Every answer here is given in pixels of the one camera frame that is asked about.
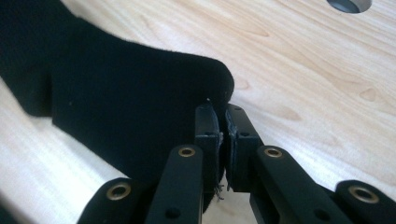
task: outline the felt material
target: felt material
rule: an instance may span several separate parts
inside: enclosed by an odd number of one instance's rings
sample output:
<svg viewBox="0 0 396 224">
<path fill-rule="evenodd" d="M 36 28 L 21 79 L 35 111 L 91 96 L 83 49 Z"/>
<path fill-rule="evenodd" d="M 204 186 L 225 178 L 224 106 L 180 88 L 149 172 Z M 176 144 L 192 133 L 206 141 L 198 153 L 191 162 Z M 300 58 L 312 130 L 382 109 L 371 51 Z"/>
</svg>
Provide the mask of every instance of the felt material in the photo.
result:
<svg viewBox="0 0 396 224">
<path fill-rule="evenodd" d="M 122 41 L 59 1 L 2 1 L 0 27 L 0 75 L 23 109 L 132 179 L 158 181 L 169 151 L 193 143 L 196 106 L 210 100 L 224 123 L 233 78 L 219 61 Z"/>
</svg>

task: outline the wooden surface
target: wooden surface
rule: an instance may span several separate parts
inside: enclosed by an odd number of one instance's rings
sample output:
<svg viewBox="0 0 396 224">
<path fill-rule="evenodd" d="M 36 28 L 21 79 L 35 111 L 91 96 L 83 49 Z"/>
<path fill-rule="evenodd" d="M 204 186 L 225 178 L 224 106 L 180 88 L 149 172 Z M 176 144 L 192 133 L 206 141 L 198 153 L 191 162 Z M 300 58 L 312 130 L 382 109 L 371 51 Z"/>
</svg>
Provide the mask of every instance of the wooden surface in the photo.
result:
<svg viewBox="0 0 396 224">
<path fill-rule="evenodd" d="M 324 187 L 359 179 L 396 200 L 395 1 L 354 15 L 325 0 L 64 2 L 123 39 L 224 62 L 232 103 L 266 144 Z M 0 81 L 0 198 L 20 220 L 74 223 L 117 176 L 49 119 L 24 114 Z M 247 194 L 222 196 L 204 223 L 255 223 Z"/>
</svg>

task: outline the black plastic part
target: black plastic part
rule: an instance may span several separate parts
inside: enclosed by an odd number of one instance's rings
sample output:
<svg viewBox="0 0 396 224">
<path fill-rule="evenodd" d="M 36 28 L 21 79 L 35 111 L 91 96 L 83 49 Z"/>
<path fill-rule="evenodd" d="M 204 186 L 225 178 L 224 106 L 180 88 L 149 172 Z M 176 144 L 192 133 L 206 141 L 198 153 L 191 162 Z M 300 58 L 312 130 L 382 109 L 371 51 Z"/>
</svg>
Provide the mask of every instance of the black plastic part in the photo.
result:
<svg viewBox="0 0 396 224">
<path fill-rule="evenodd" d="M 148 189 L 128 178 L 110 180 L 93 195 L 78 223 L 143 223 L 149 208 L 144 196 Z"/>
<path fill-rule="evenodd" d="M 241 107 L 228 104 L 225 117 L 230 144 L 226 164 L 228 184 L 234 192 L 250 192 L 249 158 L 263 143 Z"/>
<path fill-rule="evenodd" d="M 0 222 L 7 224 L 18 224 L 17 220 L 8 212 L 8 210 L 0 204 Z"/>
<path fill-rule="evenodd" d="M 219 184 L 219 148 L 222 133 L 219 121 L 212 104 L 207 103 L 195 109 L 195 141 L 194 144 L 204 152 L 204 167 L 213 167 L 216 172 L 204 175 L 204 192 L 214 192 Z"/>
<path fill-rule="evenodd" d="M 279 223 L 279 213 L 259 178 L 254 181 L 249 202 L 258 224 Z"/>
<path fill-rule="evenodd" d="M 172 149 L 145 223 L 201 223 L 202 163 L 197 146 Z"/>
<path fill-rule="evenodd" d="M 396 202 L 366 183 L 358 180 L 340 182 L 335 200 L 354 223 L 396 223 Z"/>
<path fill-rule="evenodd" d="M 260 147 L 254 165 L 280 223 L 351 223 L 286 150 Z"/>
</svg>

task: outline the wood grain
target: wood grain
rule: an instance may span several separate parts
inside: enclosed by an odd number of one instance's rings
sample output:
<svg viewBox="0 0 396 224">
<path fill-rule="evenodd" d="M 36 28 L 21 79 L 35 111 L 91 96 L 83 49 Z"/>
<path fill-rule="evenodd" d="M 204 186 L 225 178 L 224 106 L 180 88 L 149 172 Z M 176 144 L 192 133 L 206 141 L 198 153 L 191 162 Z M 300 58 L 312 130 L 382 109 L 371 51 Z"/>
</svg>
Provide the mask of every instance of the wood grain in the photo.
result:
<svg viewBox="0 0 396 224">
<path fill-rule="evenodd" d="M 232 103 L 267 145 L 324 187 L 359 179 L 396 200 L 394 1 L 361 14 L 325 0 L 64 3 L 119 38 L 224 62 Z M 0 198 L 22 222 L 74 223 L 101 184 L 122 176 L 50 120 L 24 114 L 3 82 L 0 126 Z M 248 195 L 223 197 L 204 223 L 255 223 Z"/>
</svg>

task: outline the screw hole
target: screw hole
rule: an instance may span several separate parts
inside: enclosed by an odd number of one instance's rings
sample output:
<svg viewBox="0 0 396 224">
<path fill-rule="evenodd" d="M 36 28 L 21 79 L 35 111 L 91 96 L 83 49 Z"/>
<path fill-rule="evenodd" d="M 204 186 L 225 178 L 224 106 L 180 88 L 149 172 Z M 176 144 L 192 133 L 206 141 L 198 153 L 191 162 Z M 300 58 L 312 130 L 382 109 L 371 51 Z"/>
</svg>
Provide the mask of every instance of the screw hole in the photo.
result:
<svg viewBox="0 0 396 224">
<path fill-rule="evenodd" d="M 372 193 L 370 190 L 359 187 L 359 186 L 351 186 L 349 187 L 349 193 L 352 194 L 353 197 L 358 199 L 364 203 L 378 203 L 379 198 L 376 194 Z"/>
<path fill-rule="evenodd" d="M 327 212 L 321 210 L 321 209 L 316 209 L 316 210 L 314 211 L 314 214 L 315 214 L 315 216 L 316 216 L 318 219 L 320 219 L 320 220 L 322 220 L 322 221 L 329 221 L 329 220 L 330 220 L 329 214 L 328 214 Z"/>
<path fill-rule="evenodd" d="M 242 136 L 247 137 L 250 135 L 250 133 L 241 133 Z"/>
<path fill-rule="evenodd" d="M 125 198 L 130 193 L 131 186 L 127 183 L 121 182 L 108 189 L 106 196 L 111 201 L 117 201 Z"/>
<path fill-rule="evenodd" d="M 178 155 L 182 157 L 191 157 L 195 154 L 195 150 L 190 147 L 183 147 L 178 151 Z"/>
<path fill-rule="evenodd" d="M 264 150 L 264 153 L 269 157 L 279 158 L 283 154 L 279 149 L 276 148 L 267 148 Z"/>
<path fill-rule="evenodd" d="M 165 216 L 170 219 L 176 219 L 180 217 L 180 210 L 175 207 L 168 208 L 165 212 Z"/>
</svg>

